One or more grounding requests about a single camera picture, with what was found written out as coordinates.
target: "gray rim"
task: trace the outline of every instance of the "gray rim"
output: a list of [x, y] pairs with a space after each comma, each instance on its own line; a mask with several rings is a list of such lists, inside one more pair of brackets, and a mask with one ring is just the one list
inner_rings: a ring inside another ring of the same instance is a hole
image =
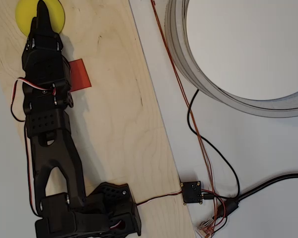
[[189, 0], [169, 0], [165, 16], [166, 40], [180, 72], [200, 91], [239, 111], [269, 118], [298, 116], [298, 92], [284, 98], [256, 101], [231, 95], [213, 84], [198, 67], [186, 36], [186, 9]]

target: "white background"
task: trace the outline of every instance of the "white background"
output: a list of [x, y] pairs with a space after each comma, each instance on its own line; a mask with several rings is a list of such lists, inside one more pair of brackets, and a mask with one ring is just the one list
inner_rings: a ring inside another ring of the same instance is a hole
[[[186, 106], [157, 29], [150, 0], [130, 0], [180, 178], [208, 179], [197, 138], [186, 125]], [[166, 0], [156, 4], [164, 17]], [[191, 98], [195, 88], [183, 80]], [[200, 132], [232, 163], [243, 190], [285, 172], [298, 172], [298, 118], [267, 119], [238, 112], [199, 93], [193, 111]], [[24, 148], [0, 88], [0, 238], [35, 237]], [[234, 176], [207, 146], [219, 193], [233, 194]], [[211, 202], [189, 205], [197, 225]], [[298, 237], [298, 179], [284, 181], [242, 201], [217, 238]]]

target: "yellow disc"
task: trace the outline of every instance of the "yellow disc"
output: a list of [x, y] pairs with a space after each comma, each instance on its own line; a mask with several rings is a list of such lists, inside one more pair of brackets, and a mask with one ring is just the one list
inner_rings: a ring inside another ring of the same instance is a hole
[[[48, 7], [53, 31], [60, 33], [65, 23], [64, 9], [59, 0], [43, 0]], [[20, 0], [15, 9], [16, 24], [26, 36], [30, 33], [31, 22], [36, 16], [39, 0]]]

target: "wooden board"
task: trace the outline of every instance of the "wooden board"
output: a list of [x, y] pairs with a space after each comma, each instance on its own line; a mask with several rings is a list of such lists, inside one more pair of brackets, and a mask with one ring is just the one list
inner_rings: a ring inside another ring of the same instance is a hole
[[[73, 92], [67, 110], [80, 154], [87, 193], [103, 181], [128, 183], [141, 202], [180, 189], [168, 139], [128, 0], [62, 0], [66, 23], [63, 54], [82, 58], [92, 87]], [[12, 84], [24, 72], [26, 37], [14, 20], [17, 0], [0, 0], [0, 84], [10, 100]], [[14, 111], [23, 118], [18, 88]], [[23, 140], [23, 124], [16, 123]], [[49, 194], [64, 189], [58, 173]], [[181, 196], [140, 207], [144, 238], [195, 237]]]

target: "red block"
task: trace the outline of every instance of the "red block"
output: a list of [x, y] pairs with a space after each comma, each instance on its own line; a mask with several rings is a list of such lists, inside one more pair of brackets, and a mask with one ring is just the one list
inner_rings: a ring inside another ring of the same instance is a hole
[[82, 59], [70, 62], [72, 90], [71, 92], [91, 87], [90, 80]]

